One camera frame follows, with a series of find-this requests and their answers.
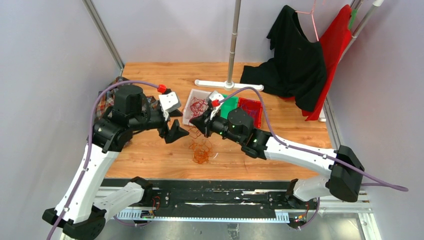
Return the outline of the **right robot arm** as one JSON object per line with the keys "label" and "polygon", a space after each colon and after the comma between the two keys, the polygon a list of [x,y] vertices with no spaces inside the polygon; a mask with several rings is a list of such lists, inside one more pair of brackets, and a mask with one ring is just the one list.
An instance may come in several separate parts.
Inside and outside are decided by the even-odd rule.
{"label": "right robot arm", "polygon": [[256,128],[253,118],[241,108],[230,111],[227,118],[213,116],[208,109],[190,123],[206,137],[216,133],[240,144],[241,151],[251,158],[283,161],[318,173],[317,177],[290,181],[285,200],[291,208],[330,195],[350,203],[358,200],[365,168],[348,146],[317,148],[273,136]]}

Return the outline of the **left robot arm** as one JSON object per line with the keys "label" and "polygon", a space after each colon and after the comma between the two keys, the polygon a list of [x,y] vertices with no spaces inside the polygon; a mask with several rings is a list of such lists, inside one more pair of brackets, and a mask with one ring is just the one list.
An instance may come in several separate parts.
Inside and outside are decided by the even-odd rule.
{"label": "left robot arm", "polygon": [[43,220],[53,229],[76,240],[93,240],[111,218],[126,207],[138,203],[153,208],[153,186],[141,177],[132,178],[124,187],[96,200],[97,192],[112,163],[134,135],[134,132],[157,130],[167,144],[187,136],[175,120],[168,123],[171,113],[181,107],[178,95],[165,85],[157,85],[157,107],[151,108],[143,92],[143,81],[131,84],[122,81],[112,84],[115,90],[113,106],[99,120],[91,118],[84,156],[62,200],[54,208],[46,209]]}

